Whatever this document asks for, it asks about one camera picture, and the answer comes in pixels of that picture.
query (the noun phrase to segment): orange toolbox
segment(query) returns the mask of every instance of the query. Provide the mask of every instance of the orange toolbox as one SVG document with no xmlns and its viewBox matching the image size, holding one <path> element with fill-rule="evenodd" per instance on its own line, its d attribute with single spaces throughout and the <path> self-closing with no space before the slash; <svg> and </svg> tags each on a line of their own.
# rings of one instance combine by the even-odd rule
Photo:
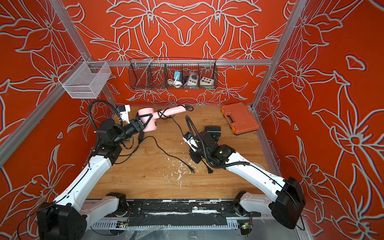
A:
<svg viewBox="0 0 384 240">
<path fill-rule="evenodd" d="M 259 129 L 259 124 L 244 103 L 233 103 L 223 106 L 221 113 L 235 135 Z"/>
</svg>

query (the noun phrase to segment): robotic arm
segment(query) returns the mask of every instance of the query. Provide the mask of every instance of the robotic arm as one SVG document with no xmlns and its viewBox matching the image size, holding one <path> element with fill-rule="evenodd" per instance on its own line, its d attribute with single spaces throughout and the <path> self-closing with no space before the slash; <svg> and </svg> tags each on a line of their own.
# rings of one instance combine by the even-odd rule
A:
<svg viewBox="0 0 384 240">
<path fill-rule="evenodd" d="M 88 165 L 76 179 L 51 203 L 43 203 L 37 211 L 38 229 L 42 240 L 77 240 L 81 239 L 88 226 L 108 214 L 122 217 L 128 213 L 125 194 L 111 192 L 102 200 L 82 209 L 82 205 L 90 191 L 101 176 L 113 165 L 122 150 L 120 144 L 141 131 L 156 129 L 158 118 L 186 111 L 186 107 L 178 106 L 162 112 L 154 112 L 153 108 L 139 110 L 139 116 L 128 120 L 129 106 L 120 108 L 120 115 L 127 122 L 125 126 L 116 124 L 113 119 L 104 120 L 97 129 L 98 140 L 88 161 Z M 267 198 L 259 199 L 255 195 L 240 192 L 237 211 L 243 215 L 247 212 L 271 214 L 282 225 L 295 228 L 305 206 L 305 199 L 300 184 L 290 177 L 288 180 L 273 175 L 250 163 L 233 148 L 217 144 L 220 127 L 206 128 L 197 133 L 184 136 L 191 147 L 190 156 L 195 163 L 205 158 L 212 168 L 225 168 L 234 172 L 254 186 L 262 190 Z"/>
<path fill-rule="evenodd" d="M 237 213 L 243 215 L 246 211 L 269 214 L 283 226 L 294 229 L 306 203 L 299 182 L 292 177 L 286 180 L 267 172 L 228 145 L 219 146 L 217 141 L 221 134 L 220 127 L 208 126 L 203 132 L 197 133 L 189 117 L 185 118 L 190 131 L 192 132 L 191 124 L 196 132 L 195 137 L 187 132 L 183 138 L 190 146 L 189 155 L 195 163 L 205 158 L 210 167 L 224 168 L 236 173 L 268 197 L 260 198 L 245 191 L 240 192 L 235 198 Z"/>
<path fill-rule="evenodd" d="M 184 106 L 169 108 L 161 116 L 184 112 Z M 116 124 L 113 119 L 104 120 L 97 129 L 98 140 L 88 165 L 76 179 L 51 203 L 43 203 L 37 211 L 41 240 L 81 239 L 88 226 L 113 213 L 122 217 L 128 213 L 125 194 L 111 192 L 100 201 L 82 209 L 85 199 L 103 174 L 115 163 L 121 152 L 120 144 L 140 131 L 156 129 L 155 119 L 160 118 L 153 108 L 139 111 L 140 116 L 128 120 L 129 105 L 121 106 L 119 114 L 128 123 Z"/>
</svg>

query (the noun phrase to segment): white wire basket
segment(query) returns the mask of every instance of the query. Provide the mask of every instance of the white wire basket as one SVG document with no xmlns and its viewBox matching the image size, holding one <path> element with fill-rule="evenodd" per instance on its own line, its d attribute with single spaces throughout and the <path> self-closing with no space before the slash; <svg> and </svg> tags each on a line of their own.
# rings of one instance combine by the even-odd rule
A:
<svg viewBox="0 0 384 240">
<path fill-rule="evenodd" d="M 63 88 L 71 98 L 97 98 L 111 75 L 105 62 L 101 68 L 89 68 L 85 62 L 63 83 Z"/>
</svg>

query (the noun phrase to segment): white robotic arm segment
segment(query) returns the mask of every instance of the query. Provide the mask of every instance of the white robotic arm segment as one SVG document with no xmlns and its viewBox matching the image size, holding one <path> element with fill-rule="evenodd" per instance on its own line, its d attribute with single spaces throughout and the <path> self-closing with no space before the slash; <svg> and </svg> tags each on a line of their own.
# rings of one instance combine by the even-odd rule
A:
<svg viewBox="0 0 384 240">
<path fill-rule="evenodd" d="M 247 159 L 245 159 L 243 156 L 240 155 L 240 153 L 235 152 L 232 153 L 228 157 L 229 163 L 233 162 L 249 162 Z M 254 186 L 256 186 L 258 189 L 263 191 L 267 197 L 269 197 L 273 202 L 277 199 L 276 191 L 281 191 L 281 186 L 284 186 L 285 182 L 283 181 L 284 178 L 273 175 L 270 172 L 267 172 L 264 169 L 261 169 L 257 165 L 254 165 L 253 163 L 249 162 L 252 166 L 249 165 L 235 165 L 231 167 L 227 167 L 227 170 L 233 173 L 236 173 L 237 175 L 241 176 Z"/>
<path fill-rule="evenodd" d="M 262 214 L 271 215 L 271 209 L 268 207 L 272 200 L 265 195 L 244 193 L 240 198 L 240 205 L 247 212 L 259 212 Z"/>
<path fill-rule="evenodd" d="M 98 220 L 116 211 L 118 206 L 119 199 L 117 197 L 106 196 L 91 206 L 81 209 L 80 214 L 87 215 L 85 218 L 87 226 L 92 226 Z"/>
<path fill-rule="evenodd" d="M 101 176 L 111 167 L 111 161 L 104 156 L 96 155 L 91 157 L 89 164 L 75 178 L 75 180 L 55 198 L 55 201 L 60 205 L 68 203 L 80 212 L 88 194 L 96 185 Z"/>
<path fill-rule="evenodd" d="M 131 111 L 131 107 L 129 105 L 119 106 L 118 111 L 120 112 L 121 119 L 129 123 L 128 113 Z"/>
</svg>

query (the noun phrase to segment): power plug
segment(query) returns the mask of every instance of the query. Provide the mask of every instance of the power plug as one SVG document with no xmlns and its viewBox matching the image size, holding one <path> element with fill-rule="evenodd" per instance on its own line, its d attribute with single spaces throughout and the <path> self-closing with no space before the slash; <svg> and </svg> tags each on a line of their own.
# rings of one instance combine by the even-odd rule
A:
<svg viewBox="0 0 384 240">
<path fill-rule="evenodd" d="M 199 76 L 194 72 L 189 72 L 187 86 L 197 86 L 199 81 Z"/>
<path fill-rule="evenodd" d="M 200 79 L 200 86 L 212 86 L 214 84 L 214 80 L 211 78 L 203 77 Z"/>
</svg>

